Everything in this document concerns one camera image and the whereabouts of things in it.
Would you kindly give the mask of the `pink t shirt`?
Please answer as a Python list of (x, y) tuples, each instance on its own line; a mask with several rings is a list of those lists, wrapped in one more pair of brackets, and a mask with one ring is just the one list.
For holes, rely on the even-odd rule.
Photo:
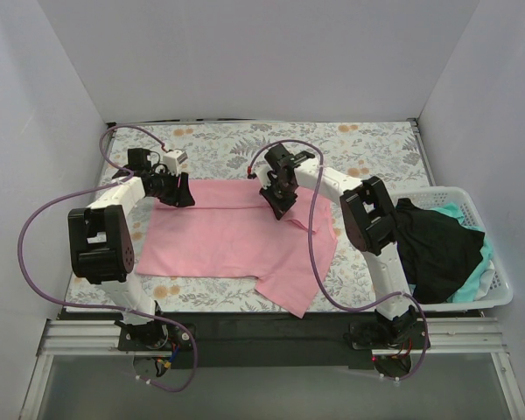
[(254, 277), (255, 290), (302, 318), (319, 293), (337, 246), (331, 203), (297, 189), (297, 201), (276, 220), (259, 186), (248, 180), (197, 179), (194, 206), (156, 202), (136, 273), (158, 277)]

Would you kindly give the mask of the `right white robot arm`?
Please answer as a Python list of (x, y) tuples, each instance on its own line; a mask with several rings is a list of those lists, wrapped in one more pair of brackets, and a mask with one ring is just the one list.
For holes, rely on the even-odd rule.
[(361, 180), (326, 166), (323, 152), (305, 143), (297, 154), (286, 149), (286, 141), (262, 147), (255, 156), (265, 164), (248, 165), (249, 179), (259, 181), (260, 195), (281, 220), (295, 205), (300, 187), (311, 190), (308, 221), (314, 222), (317, 198), (337, 205), (345, 233), (364, 257), (374, 286), (375, 301), (362, 307), (333, 306), (351, 313), (374, 310), (380, 341), (398, 347), (410, 340), (420, 308), (413, 300), (398, 253), (396, 210), (383, 181), (377, 177)]

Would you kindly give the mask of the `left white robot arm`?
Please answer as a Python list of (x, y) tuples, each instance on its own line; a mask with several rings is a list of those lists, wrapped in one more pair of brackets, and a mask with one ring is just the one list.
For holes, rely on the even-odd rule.
[(182, 171), (186, 152), (168, 150), (156, 163), (151, 162), (151, 153), (144, 148), (128, 150), (128, 163), (112, 177), (115, 184), (89, 206), (70, 211), (67, 222), (73, 273), (108, 295), (122, 313), (119, 326), (132, 340), (158, 350), (167, 343), (169, 330), (151, 318), (161, 310), (134, 274), (135, 253), (126, 217), (144, 198), (170, 207), (191, 207), (195, 201), (188, 174)]

